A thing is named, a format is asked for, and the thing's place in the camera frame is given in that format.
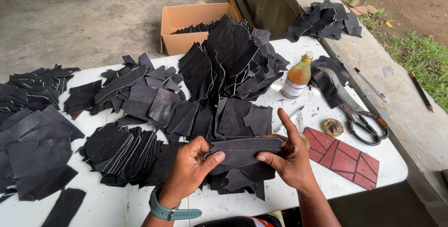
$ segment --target bottle label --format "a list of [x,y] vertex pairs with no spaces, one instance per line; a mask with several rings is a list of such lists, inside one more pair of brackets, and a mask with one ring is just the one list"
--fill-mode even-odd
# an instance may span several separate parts
[[286,77],[282,91],[283,94],[289,98],[298,98],[302,95],[305,87],[306,84],[295,84],[294,82],[290,81],[288,77]]

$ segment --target white table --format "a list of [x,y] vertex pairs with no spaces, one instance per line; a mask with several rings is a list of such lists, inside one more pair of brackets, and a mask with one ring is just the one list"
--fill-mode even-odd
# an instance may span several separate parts
[[[301,37],[297,43],[290,43],[287,40],[277,40],[271,41],[271,44],[278,53],[291,62],[288,68],[296,64],[306,51],[314,52],[316,59],[321,55],[328,56],[319,42],[310,37]],[[181,57],[171,56],[153,59],[151,61],[155,68],[165,65],[167,67],[174,66],[177,69],[177,61]],[[103,79],[100,77],[100,74],[106,71],[106,69],[117,70],[121,67],[123,66],[114,65],[76,72],[74,74],[75,77],[69,81],[68,88]],[[311,91],[306,89],[298,99],[290,100],[284,98],[279,90],[285,77],[286,74],[284,74],[282,79],[274,82],[266,94],[254,102],[256,105],[269,105],[274,108],[272,115],[273,131],[280,126],[280,120],[275,112],[279,107],[282,107],[286,113],[291,115],[298,108],[305,105],[302,112],[293,118],[293,122],[301,132],[304,131],[305,127],[312,127],[322,131],[321,123],[327,118],[336,118],[345,125],[347,121],[345,113],[339,108],[330,109],[321,91],[317,88],[312,88]],[[182,90],[188,97],[187,88],[183,83],[182,86]],[[346,90],[362,108],[367,110],[355,91],[349,87],[346,87]],[[68,97],[68,92],[60,96],[61,106]],[[76,121],[72,122],[86,136],[90,136],[97,127],[114,122],[122,116],[123,111],[118,114],[110,114],[110,110],[107,110],[95,116],[90,116],[88,112],[83,112]],[[371,122],[371,125],[377,131],[380,131],[373,120],[369,120],[369,122]],[[144,130],[154,129],[153,126],[149,125],[140,125],[140,127]],[[362,130],[358,130],[358,132],[361,137],[370,137],[367,134],[363,134],[364,131]],[[162,132],[158,132],[157,137],[166,142],[166,138]],[[408,173],[407,166],[389,139],[383,140],[380,145],[374,147],[357,141],[348,133],[344,133],[338,139],[379,160],[377,188],[398,183],[406,179]],[[72,143],[72,150],[77,150],[84,145],[85,141],[85,138],[75,140]],[[100,184],[101,175],[98,172],[90,172],[90,166],[81,160],[82,157],[78,153],[75,153],[69,161],[69,165],[78,171],[79,174],[66,187],[79,188],[87,192],[70,226],[140,226],[149,212],[148,201],[150,191],[153,187],[138,189],[138,186],[128,184],[125,188],[116,188]],[[365,190],[320,164],[311,160],[310,162],[317,182],[327,199]],[[254,194],[247,192],[244,194],[218,195],[217,191],[211,191],[209,187],[204,187],[204,191],[198,189],[182,201],[181,209],[200,209],[203,212],[202,216],[191,220],[176,221],[174,226],[195,226],[196,224],[212,219],[222,219],[232,216],[255,216],[299,206],[296,191],[288,187],[278,175],[276,175],[275,179],[265,181],[265,194],[266,201],[261,201]],[[17,195],[9,198],[0,204],[2,226],[41,226],[53,208],[58,196],[59,192],[54,193],[42,201],[35,202],[18,201]]]

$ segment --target hand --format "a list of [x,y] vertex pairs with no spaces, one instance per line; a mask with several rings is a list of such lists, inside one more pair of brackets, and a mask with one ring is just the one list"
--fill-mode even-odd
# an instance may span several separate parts
[[282,144],[280,156],[261,152],[257,154],[257,159],[272,166],[286,184],[298,191],[316,185],[316,179],[308,159],[308,149],[300,138],[297,127],[282,108],[277,110],[277,114],[288,132],[288,138],[277,134],[262,136],[284,138],[285,141]]
[[174,208],[185,197],[191,195],[204,181],[205,176],[224,160],[222,151],[209,155],[210,145],[198,136],[177,149],[168,178],[160,191],[158,201],[165,208]]

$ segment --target person's left hand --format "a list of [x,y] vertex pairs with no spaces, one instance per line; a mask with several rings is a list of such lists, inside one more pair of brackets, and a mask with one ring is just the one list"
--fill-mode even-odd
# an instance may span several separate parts
[[169,176],[160,191],[158,201],[165,208],[174,208],[185,197],[191,195],[202,183],[205,176],[224,160],[222,151],[209,155],[210,145],[198,136],[177,149]]

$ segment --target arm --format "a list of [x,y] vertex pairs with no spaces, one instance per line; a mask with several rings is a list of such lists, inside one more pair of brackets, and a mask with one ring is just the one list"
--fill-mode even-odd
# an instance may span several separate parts
[[[201,136],[180,146],[171,166],[169,176],[160,191],[158,201],[165,208],[174,208],[185,197],[191,195],[205,176],[224,160],[224,152],[216,152],[202,161],[210,151],[210,145]],[[148,213],[142,227],[171,227],[174,221],[166,221]]]
[[300,138],[297,127],[282,108],[278,109],[277,114],[288,132],[288,138],[280,135],[267,136],[286,139],[282,146],[281,156],[262,152],[257,154],[257,159],[275,168],[283,181],[297,190],[303,226],[340,227],[317,184],[311,170],[306,144]]

